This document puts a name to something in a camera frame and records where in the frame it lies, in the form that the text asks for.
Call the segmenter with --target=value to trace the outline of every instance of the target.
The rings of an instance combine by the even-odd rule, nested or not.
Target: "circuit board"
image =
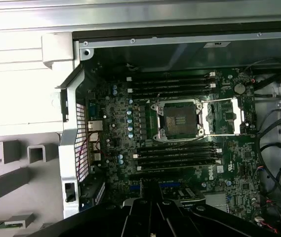
[[[157,84],[146,91],[141,89],[144,85],[138,85],[139,91],[130,90],[129,75],[122,75],[113,81],[102,83],[101,87],[88,93],[86,99],[88,120],[103,121],[103,130],[89,143],[89,163],[106,173],[105,199],[122,204],[127,198],[139,196],[141,177],[158,177],[162,192],[167,198],[195,200],[196,191],[192,192],[193,189],[205,196],[225,194],[222,205],[227,206],[226,211],[250,220],[254,209],[252,203],[259,199],[257,194],[259,180],[257,178],[252,180],[258,163],[254,145],[256,115],[253,86],[251,78],[243,74],[241,69],[213,71],[216,76],[212,79],[211,91],[200,94],[198,91],[202,89],[198,89],[194,98],[200,101],[218,100],[211,104],[211,113],[207,115],[207,119],[211,132],[220,135],[201,136],[193,141],[175,140],[175,142],[164,143],[154,139],[159,129],[157,111],[152,109],[154,104],[159,103],[159,100],[190,99],[192,96],[187,89],[182,95],[172,94],[172,87],[165,90],[164,94],[154,93],[154,86]],[[163,80],[172,80],[174,77],[195,77],[202,73],[200,71],[144,73],[133,74],[132,78],[133,81],[142,82],[158,78],[163,84]],[[177,83],[177,88],[182,84],[183,87],[185,86],[184,82]],[[241,133],[238,135],[232,135],[235,117],[230,101],[223,100],[227,98],[237,98],[240,108],[244,111],[245,122],[240,126]],[[172,116],[172,113],[178,113],[178,108],[188,110],[192,106],[192,103],[187,102],[176,105],[169,103],[166,104],[165,114]],[[174,124],[178,126],[173,127],[173,130],[168,128],[167,135],[170,139],[197,137],[194,128],[183,129],[182,125],[186,120],[191,121],[194,118],[185,115],[177,117]],[[174,131],[178,130],[181,134],[177,135]],[[186,160],[174,166],[172,161],[168,161],[168,165],[161,168],[155,166],[155,161],[151,161],[150,164],[146,164],[148,170],[143,170],[135,156],[139,151],[147,152],[146,150],[150,151],[150,149],[154,149],[155,154],[165,151],[170,153],[168,147],[177,148],[178,151],[194,150],[193,154],[198,156],[203,153],[203,149],[199,150],[198,147],[203,146],[205,146],[204,150],[210,149],[212,157],[215,157],[215,163],[204,163],[203,158],[198,164],[189,165],[190,163],[185,163],[188,162]]]

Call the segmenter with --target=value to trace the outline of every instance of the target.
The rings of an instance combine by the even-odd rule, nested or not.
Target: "chip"
[[[242,189],[243,190],[249,190],[250,189],[250,185],[249,184],[242,184]]]
[[[250,159],[251,158],[251,152],[244,152],[244,158],[245,159]]]
[[[182,107],[164,107],[163,113],[167,136],[197,134],[196,107],[194,104]]]

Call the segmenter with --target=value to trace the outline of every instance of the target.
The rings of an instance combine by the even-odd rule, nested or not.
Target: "screw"
[[[164,201],[162,201],[162,204],[163,205],[170,205],[171,201],[170,200],[164,200]]]
[[[205,208],[204,206],[197,206],[197,207],[196,207],[196,210],[197,210],[197,211],[205,211],[206,208]]]

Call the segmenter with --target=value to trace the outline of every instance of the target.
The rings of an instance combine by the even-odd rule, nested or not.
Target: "capacitor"
[[[225,183],[227,186],[231,186],[232,185],[232,182],[230,180],[225,180]]]

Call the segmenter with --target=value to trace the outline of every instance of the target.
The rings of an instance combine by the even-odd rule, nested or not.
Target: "sticker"
[[[192,192],[191,189],[186,188],[185,190],[189,193],[189,195],[190,195],[191,197],[195,197],[195,194]]]
[[[223,165],[218,165],[217,166],[217,174],[224,173],[224,166]]]
[[[233,164],[229,164],[228,165],[228,171],[232,171],[233,170]]]
[[[230,42],[210,42],[205,44],[204,48],[223,48],[229,45]]]
[[[184,193],[183,193],[181,190],[179,190],[179,194],[180,194],[181,196],[184,196]]]

